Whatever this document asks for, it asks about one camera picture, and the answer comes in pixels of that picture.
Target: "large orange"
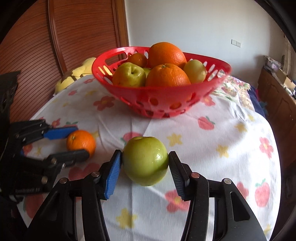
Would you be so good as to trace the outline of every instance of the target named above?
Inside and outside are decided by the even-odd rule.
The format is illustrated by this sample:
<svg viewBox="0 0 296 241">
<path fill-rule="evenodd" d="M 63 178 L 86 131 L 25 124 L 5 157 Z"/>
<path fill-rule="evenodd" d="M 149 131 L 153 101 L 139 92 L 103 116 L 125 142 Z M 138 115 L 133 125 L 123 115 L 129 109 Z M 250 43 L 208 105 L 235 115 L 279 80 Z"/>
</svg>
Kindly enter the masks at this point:
<svg viewBox="0 0 296 241">
<path fill-rule="evenodd" d="M 186 73 L 174 64 L 160 64 L 154 67 L 147 76 L 145 86 L 182 86 L 190 85 Z"/>
<path fill-rule="evenodd" d="M 83 130 L 77 130 L 72 132 L 68 136 L 67 149 L 68 150 L 85 149 L 88 151 L 89 156 L 92 157 L 96 149 L 96 141 L 89 132 L 83 131 Z"/>
<path fill-rule="evenodd" d="M 174 64 L 183 69 L 186 62 L 183 52 L 171 43 L 154 44 L 148 52 L 148 64 L 151 68 L 160 64 Z"/>
<path fill-rule="evenodd" d="M 134 53 L 133 55 L 129 56 L 126 61 L 140 66 L 141 68 L 144 68 L 147 65 L 147 58 L 141 53 Z"/>
</svg>

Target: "green apple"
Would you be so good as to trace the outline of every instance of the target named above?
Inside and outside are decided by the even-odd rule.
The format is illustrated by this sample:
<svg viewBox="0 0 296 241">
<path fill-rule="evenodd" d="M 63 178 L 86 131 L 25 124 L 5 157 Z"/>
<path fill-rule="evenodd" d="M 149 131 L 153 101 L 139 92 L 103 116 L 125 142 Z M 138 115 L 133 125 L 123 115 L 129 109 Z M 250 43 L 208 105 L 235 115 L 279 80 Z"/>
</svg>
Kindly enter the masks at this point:
<svg viewBox="0 0 296 241">
<path fill-rule="evenodd" d="M 122 151 L 122 165 L 132 181 L 141 186 L 151 186 L 165 176 L 168 152 L 155 137 L 134 137 Z"/>
<path fill-rule="evenodd" d="M 149 72 L 151 71 L 151 69 L 150 68 L 143 68 L 143 70 L 145 71 L 146 78 L 147 78 L 147 76 L 148 76 Z"/>
<path fill-rule="evenodd" d="M 145 71 L 130 62 L 120 65 L 114 72 L 112 83 L 123 87 L 141 87 L 145 86 Z"/>
<path fill-rule="evenodd" d="M 188 61 L 183 70 L 192 84 L 203 82 L 207 75 L 207 70 L 203 63 L 196 59 Z"/>
</svg>

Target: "white wall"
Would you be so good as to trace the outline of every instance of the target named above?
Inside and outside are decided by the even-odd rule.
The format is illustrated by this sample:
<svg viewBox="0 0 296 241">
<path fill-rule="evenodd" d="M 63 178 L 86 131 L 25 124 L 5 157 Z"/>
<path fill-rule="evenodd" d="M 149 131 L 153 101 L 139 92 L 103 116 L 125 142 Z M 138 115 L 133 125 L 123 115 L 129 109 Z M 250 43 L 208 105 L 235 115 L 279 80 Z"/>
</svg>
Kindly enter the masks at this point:
<svg viewBox="0 0 296 241">
<path fill-rule="evenodd" d="M 249 83 L 258 80 L 262 55 L 281 61 L 284 34 L 254 0 L 125 1 L 130 46 L 171 42 L 228 62 L 232 75 Z"/>
</svg>

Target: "dark blue fabric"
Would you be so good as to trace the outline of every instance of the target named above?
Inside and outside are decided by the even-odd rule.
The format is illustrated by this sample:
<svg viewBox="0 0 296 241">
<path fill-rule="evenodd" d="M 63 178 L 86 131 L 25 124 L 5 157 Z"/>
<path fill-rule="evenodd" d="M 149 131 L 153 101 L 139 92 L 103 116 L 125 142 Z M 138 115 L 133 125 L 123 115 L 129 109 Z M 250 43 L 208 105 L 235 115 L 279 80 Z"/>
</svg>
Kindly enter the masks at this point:
<svg viewBox="0 0 296 241">
<path fill-rule="evenodd" d="M 266 104 L 265 104 L 264 102 L 261 103 L 261 104 L 263 105 L 263 108 L 264 108 L 264 109 L 263 109 L 263 108 L 261 107 L 261 105 L 260 105 L 258 99 L 257 99 L 256 88 L 253 87 L 253 86 L 251 86 L 251 89 L 248 90 L 248 94 L 249 94 L 250 99 L 251 99 L 251 101 L 252 101 L 252 103 L 253 103 L 253 106 L 254 106 L 255 111 L 256 111 L 258 114 L 262 115 L 262 116 L 265 118 L 265 111 L 264 111 L 264 109 L 265 109 L 265 105 L 266 105 Z"/>
</svg>

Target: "yellow star print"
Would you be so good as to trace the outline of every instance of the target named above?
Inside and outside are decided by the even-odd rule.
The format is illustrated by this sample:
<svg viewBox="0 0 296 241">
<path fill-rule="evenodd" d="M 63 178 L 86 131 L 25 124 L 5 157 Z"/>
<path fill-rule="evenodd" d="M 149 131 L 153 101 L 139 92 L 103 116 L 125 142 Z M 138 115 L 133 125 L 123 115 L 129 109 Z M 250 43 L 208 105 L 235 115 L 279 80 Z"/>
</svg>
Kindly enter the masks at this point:
<svg viewBox="0 0 296 241">
<path fill-rule="evenodd" d="M 246 129 L 244 123 L 242 123 L 242 122 L 239 123 L 239 124 L 237 124 L 237 125 L 235 126 L 235 128 L 238 129 L 238 131 L 239 131 L 240 133 L 242 133 L 242 132 L 248 132 L 248 130 Z"/>
<path fill-rule="evenodd" d="M 251 122 L 254 122 L 255 121 L 255 119 L 254 119 L 254 117 L 252 115 L 248 114 L 248 117 L 249 117 L 249 119 L 250 119 Z"/>
<path fill-rule="evenodd" d="M 174 146 L 176 144 L 182 145 L 182 141 L 181 141 L 181 135 L 177 135 L 175 133 L 173 133 L 171 136 L 168 136 L 168 140 L 170 141 L 169 146 Z"/>
<path fill-rule="evenodd" d="M 37 147 L 37 151 L 35 152 L 36 156 L 40 156 L 41 155 L 41 149 L 42 147 Z"/>
<path fill-rule="evenodd" d="M 91 135 L 93 136 L 94 139 L 100 136 L 99 131 L 92 132 Z"/>
<path fill-rule="evenodd" d="M 270 224 L 268 224 L 268 225 L 266 226 L 266 228 L 264 229 L 264 234 L 265 234 L 265 236 L 267 235 L 267 233 L 268 233 L 270 230 L 271 230 L 271 226 L 270 226 Z"/>
<path fill-rule="evenodd" d="M 137 219 L 137 215 L 133 214 L 131 215 L 126 208 L 123 208 L 121 210 L 121 216 L 116 217 L 116 221 L 119 222 L 119 226 L 122 229 L 133 228 L 134 227 L 134 220 Z"/>
<path fill-rule="evenodd" d="M 217 152 L 219 152 L 219 156 L 220 157 L 226 157 L 228 158 L 229 157 L 229 154 L 228 154 L 228 146 L 221 146 L 221 145 L 218 145 L 217 149 L 216 149 Z"/>
<path fill-rule="evenodd" d="M 97 90 L 92 90 L 92 91 L 89 91 L 85 94 L 85 97 L 89 96 L 89 95 L 93 95 L 95 92 L 97 92 Z"/>
</svg>

